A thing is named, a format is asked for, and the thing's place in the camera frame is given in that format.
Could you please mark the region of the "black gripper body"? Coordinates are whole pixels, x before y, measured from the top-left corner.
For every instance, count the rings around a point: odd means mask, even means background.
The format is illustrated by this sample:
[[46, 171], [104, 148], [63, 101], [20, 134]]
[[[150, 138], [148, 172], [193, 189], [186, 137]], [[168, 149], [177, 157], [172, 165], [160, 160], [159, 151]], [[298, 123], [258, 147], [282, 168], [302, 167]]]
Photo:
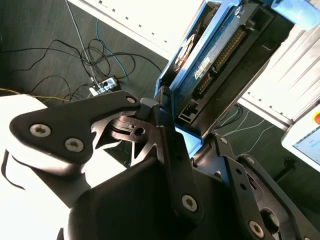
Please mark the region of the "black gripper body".
[[67, 240], [242, 240], [227, 188], [193, 172], [204, 206], [199, 225], [181, 222], [171, 208], [163, 167], [154, 159], [84, 192], [70, 210]]

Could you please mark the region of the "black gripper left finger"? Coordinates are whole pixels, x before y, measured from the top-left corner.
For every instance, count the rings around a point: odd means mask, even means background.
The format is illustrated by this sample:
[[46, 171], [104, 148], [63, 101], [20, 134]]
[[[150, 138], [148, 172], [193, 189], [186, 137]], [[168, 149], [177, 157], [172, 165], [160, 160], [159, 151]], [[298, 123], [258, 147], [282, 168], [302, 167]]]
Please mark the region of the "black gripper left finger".
[[25, 165], [75, 177], [94, 151], [132, 142], [131, 167], [124, 174], [138, 175], [149, 164], [159, 165], [173, 214], [197, 225], [204, 207], [171, 106], [171, 90], [163, 86], [153, 99], [120, 90], [23, 113], [9, 124], [10, 151]]

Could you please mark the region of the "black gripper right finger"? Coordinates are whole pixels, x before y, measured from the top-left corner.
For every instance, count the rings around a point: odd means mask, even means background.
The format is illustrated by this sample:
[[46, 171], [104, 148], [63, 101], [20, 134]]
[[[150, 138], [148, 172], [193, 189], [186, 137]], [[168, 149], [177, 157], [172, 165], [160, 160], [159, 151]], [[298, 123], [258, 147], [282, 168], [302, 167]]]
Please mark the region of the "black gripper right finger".
[[248, 240], [318, 240], [319, 231], [248, 154], [235, 158], [230, 143], [209, 134], [194, 156], [196, 169], [219, 174], [231, 191], [237, 220]]

